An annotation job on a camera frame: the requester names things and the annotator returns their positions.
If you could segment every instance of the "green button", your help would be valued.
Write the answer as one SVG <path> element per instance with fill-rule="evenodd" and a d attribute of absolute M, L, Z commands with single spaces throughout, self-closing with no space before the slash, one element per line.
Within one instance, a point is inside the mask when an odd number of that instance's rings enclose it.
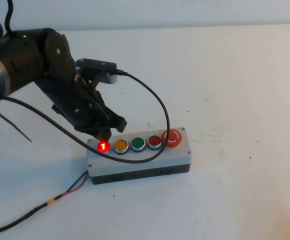
<path fill-rule="evenodd" d="M 136 137 L 131 141 L 130 147 L 135 152 L 141 152 L 145 149 L 145 141 L 141 137 Z"/>

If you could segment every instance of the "white wall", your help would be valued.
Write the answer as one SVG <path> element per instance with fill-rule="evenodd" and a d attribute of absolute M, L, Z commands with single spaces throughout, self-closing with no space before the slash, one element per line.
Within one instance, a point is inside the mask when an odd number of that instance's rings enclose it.
<path fill-rule="evenodd" d="M 3 23 L 7 1 L 0 0 Z M 290 0 L 14 0 L 12 29 L 127 29 L 290 23 Z"/>

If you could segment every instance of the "yellow tape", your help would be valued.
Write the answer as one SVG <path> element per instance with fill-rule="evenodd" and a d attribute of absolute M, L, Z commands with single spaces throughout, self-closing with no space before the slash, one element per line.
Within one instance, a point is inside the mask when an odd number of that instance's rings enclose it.
<path fill-rule="evenodd" d="M 47 205 L 50 205 L 50 204 L 52 204 L 53 202 L 55 202 L 55 198 L 52 198 L 52 199 L 48 200 L 48 201 L 47 201 Z"/>

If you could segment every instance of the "gray base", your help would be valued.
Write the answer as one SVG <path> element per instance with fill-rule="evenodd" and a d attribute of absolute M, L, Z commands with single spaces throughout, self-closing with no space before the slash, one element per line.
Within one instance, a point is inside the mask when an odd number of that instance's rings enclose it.
<path fill-rule="evenodd" d="M 149 178 L 156 177 L 162 175 L 170 175 L 170 174 L 180 174 L 187 173 L 190 170 L 191 164 L 186 165 L 178 165 L 171 167 L 161 167 L 140 171 L 130 171 L 130 172 L 122 172 L 118 174 L 110 174 L 104 176 L 94 176 L 91 178 L 93 184 L 106 184 L 112 182 L 119 182 L 125 180 L 132 179 L 141 179 L 141 178 Z"/>

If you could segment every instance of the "red illuminated button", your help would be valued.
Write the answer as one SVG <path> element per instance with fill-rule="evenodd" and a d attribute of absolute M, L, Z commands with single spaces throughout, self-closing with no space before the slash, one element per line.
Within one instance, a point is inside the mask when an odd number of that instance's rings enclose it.
<path fill-rule="evenodd" d="M 162 136 L 161 136 L 161 140 L 163 143 L 166 142 L 166 135 L 167 135 L 167 130 L 164 131 Z M 182 141 L 182 134 L 175 129 L 171 129 L 169 131 L 169 139 L 167 142 L 167 147 L 175 148 L 181 143 L 181 141 Z"/>
<path fill-rule="evenodd" d="M 162 146 L 162 140 L 160 136 L 153 135 L 147 141 L 147 146 L 152 150 L 160 149 Z"/>
<path fill-rule="evenodd" d="M 100 141 L 97 144 L 97 150 L 101 153 L 106 153 L 111 149 L 111 144 L 108 141 Z"/>

